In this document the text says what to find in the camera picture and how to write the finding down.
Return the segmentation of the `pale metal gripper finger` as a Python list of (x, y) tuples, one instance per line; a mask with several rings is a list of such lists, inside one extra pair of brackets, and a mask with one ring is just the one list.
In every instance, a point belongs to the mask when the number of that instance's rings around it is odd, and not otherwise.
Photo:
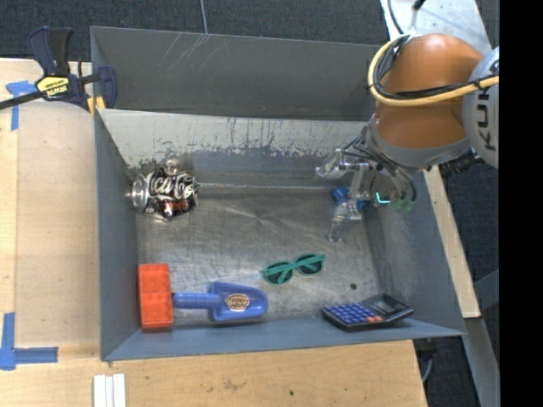
[(327, 180), (339, 179), (349, 171), (350, 165), (345, 160), (342, 149), (334, 149), (333, 152), (315, 168), (316, 176)]
[(327, 233), (327, 240), (332, 243), (340, 242), (347, 232), (360, 223), (361, 212), (355, 204), (339, 204), (334, 209), (331, 226)]

